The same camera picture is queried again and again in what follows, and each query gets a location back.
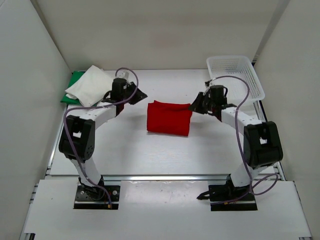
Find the red t shirt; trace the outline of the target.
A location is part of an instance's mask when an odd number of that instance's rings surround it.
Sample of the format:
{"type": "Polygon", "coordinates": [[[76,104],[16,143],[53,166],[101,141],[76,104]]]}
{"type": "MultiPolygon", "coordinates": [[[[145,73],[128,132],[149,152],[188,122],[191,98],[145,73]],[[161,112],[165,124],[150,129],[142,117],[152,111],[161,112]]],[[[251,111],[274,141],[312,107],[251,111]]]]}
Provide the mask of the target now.
{"type": "Polygon", "coordinates": [[[146,130],[150,133],[187,137],[193,112],[190,103],[154,101],[147,105],[146,130]]]}

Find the white t shirt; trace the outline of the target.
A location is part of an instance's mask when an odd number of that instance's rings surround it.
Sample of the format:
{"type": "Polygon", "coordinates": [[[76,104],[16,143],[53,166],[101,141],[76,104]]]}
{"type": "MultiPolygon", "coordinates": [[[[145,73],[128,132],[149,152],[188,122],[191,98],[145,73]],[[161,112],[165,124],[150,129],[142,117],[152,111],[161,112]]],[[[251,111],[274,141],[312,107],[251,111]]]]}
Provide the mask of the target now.
{"type": "Polygon", "coordinates": [[[65,93],[68,98],[79,100],[83,107],[91,107],[112,89],[113,80],[109,74],[92,65],[65,93]]]}

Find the green t shirt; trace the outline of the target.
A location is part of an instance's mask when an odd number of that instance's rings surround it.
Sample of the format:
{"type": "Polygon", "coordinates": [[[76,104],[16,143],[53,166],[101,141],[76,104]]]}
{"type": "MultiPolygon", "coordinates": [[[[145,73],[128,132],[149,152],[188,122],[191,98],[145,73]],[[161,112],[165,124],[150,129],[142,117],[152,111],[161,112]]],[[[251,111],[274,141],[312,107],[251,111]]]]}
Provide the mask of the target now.
{"type": "Polygon", "coordinates": [[[64,91],[61,103],[91,107],[98,102],[94,87],[91,86],[89,76],[83,71],[74,71],[64,91]]]}

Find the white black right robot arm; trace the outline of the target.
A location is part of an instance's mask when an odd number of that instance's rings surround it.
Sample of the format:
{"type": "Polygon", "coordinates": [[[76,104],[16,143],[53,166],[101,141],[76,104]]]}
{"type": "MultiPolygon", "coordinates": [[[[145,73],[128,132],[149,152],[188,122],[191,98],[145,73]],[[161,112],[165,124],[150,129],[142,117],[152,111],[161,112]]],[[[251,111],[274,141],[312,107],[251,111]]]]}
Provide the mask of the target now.
{"type": "Polygon", "coordinates": [[[228,204],[256,195],[254,178],[263,170],[283,159],[283,149],[278,128],[273,121],[251,118],[240,111],[239,105],[228,104],[225,87],[199,92],[189,110],[216,117],[235,129],[241,157],[237,170],[229,174],[225,184],[201,193],[198,200],[210,199],[215,204],[228,204]]]}

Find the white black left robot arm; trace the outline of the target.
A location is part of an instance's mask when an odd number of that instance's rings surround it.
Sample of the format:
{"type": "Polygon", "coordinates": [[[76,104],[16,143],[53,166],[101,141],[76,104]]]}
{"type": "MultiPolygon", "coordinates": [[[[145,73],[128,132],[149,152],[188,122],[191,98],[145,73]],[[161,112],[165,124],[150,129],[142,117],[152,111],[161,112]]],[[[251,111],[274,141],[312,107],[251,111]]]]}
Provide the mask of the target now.
{"type": "Polygon", "coordinates": [[[107,121],[117,117],[125,104],[135,105],[148,97],[134,82],[115,78],[94,107],[83,107],[80,115],[67,115],[63,120],[58,150],[75,166],[82,190],[93,200],[108,198],[104,180],[93,160],[96,130],[107,121]]]}

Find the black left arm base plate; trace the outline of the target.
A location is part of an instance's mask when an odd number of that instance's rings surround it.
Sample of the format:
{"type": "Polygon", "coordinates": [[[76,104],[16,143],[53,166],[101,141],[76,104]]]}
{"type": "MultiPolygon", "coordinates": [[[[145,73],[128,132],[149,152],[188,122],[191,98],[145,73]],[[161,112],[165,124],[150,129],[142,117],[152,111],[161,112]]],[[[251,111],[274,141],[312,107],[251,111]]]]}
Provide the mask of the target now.
{"type": "Polygon", "coordinates": [[[73,208],[76,210],[118,210],[120,200],[120,185],[105,185],[111,199],[109,203],[108,196],[103,190],[90,192],[82,185],[78,184],[73,208]]]}

